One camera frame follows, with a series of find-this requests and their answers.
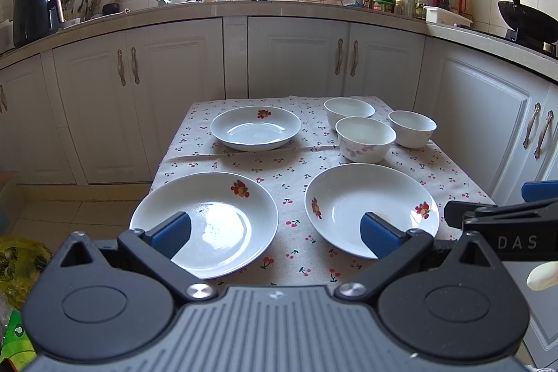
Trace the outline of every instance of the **ribbed gray surface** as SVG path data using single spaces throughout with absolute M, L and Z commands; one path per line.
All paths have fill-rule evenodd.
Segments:
M 190 304 L 156 345 L 107 365 L 41 358 L 26 372 L 525 372 L 514 359 L 458 367 L 411 358 L 385 337 L 364 305 L 333 300 L 325 287 L 230 287 Z

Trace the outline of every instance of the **black frying pan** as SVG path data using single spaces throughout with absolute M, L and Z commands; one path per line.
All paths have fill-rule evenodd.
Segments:
M 540 10 L 523 5 L 520 0 L 499 1 L 504 21 L 513 30 L 520 29 L 534 40 L 546 43 L 558 41 L 558 21 Z

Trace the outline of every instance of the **plate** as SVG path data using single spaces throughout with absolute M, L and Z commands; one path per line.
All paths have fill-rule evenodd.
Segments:
M 200 279 L 232 273 L 270 245 L 279 217 L 273 198 L 255 181 L 227 172 L 177 178 L 149 194 L 130 228 L 149 230 L 178 211 L 192 220 L 190 240 L 172 261 Z
M 241 152 L 273 150 L 290 141 L 302 128 L 293 113 L 272 106 L 246 106 L 225 111 L 211 122 L 211 133 Z
M 422 229 L 435 236 L 438 205 L 425 188 L 398 170 L 378 164 L 343 164 L 312 179 L 306 214 L 329 243 L 359 257 L 376 254 L 361 239 L 361 218 L 374 212 L 397 229 Z

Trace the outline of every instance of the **cabinet handle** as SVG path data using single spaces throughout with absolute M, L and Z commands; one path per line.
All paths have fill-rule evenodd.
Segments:
M 337 42 L 339 48 L 339 55 L 337 56 L 337 68 L 335 69 L 335 74 L 338 75 L 341 72 L 341 64 L 343 62 L 343 39 L 340 38 Z
M 118 50 L 118 75 L 120 82 L 123 86 L 126 85 L 126 78 L 124 78 L 124 63 L 122 62 L 122 50 Z
M 4 110 L 8 112 L 8 106 L 6 104 L 6 96 L 4 95 L 4 88 L 2 87 L 2 84 L 0 84 L 0 101 L 4 105 Z
M 358 40 L 355 40 L 354 41 L 354 62 L 353 62 L 353 68 L 350 71 L 351 76 L 355 75 L 357 65 L 358 65 Z
M 132 47 L 132 73 L 134 74 L 136 84 L 139 84 L 140 75 L 138 70 L 138 59 L 136 58 L 136 48 L 134 47 Z
M 542 129 L 541 135 L 538 137 L 538 144 L 535 150 L 535 159 L 539 159 L 541 157 L 542 141 L 544 141 L 545 139 L 546 130 L 549 129 L 550 122 L 553 120 L 553 118 L 554 118 L 554 113 L 552 111 L 549 111 L 549 113 L 546 116 L 545 127 Z
M 529 147 L 529 136 L 531 136 L 531 130 L 533 129 L 533 124 L 535 123 L 535 117 L 539 112 L 541 112 L 541 104 L 537 103 L 535 104 L 535 111 L 533 112 L 533 116 L 531 117 L 531 120 L 527 124 L 527 133 L 525 135 L 525 141 L 523 141 L 524 149 L 527 149 L 527 147 Z

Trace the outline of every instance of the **tablecloth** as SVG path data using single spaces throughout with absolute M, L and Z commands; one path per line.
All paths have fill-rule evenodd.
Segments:
M 386 121 L 392 109 L 376 97 L 355 97 L 376 109 L 373 118 Z M 151 191 L 183 175 L 207 171 L 234 172 L 262 185 L 278 201 L 279 226 L 272 243 L 258 259 L 230 275 L 210 280 L 225 284 L 295 286 L 325 284 L 330 289 L 351 280 L 373 260 L 354 257 L 325 241 L 304 208 L 312 177 L 349 163 L 339 151 L 337 134 L 327 123 L 325 98 L 286 97 L 212 101 L 192 105 L 161 161 Z M 276 106 L 295 113 L 302 130 L 285 146 L 269 152 L 238 152 L 211 135 L 211 121 L 241 106 Z M 492 203 L 489 197 L 432 141 L 423 149 L 393 144 L 380 164 L 400 170 L 432 194 L 443 214 L 449 200 Z M 436 238 L 457 239 L 460 230 L 442 216 Z

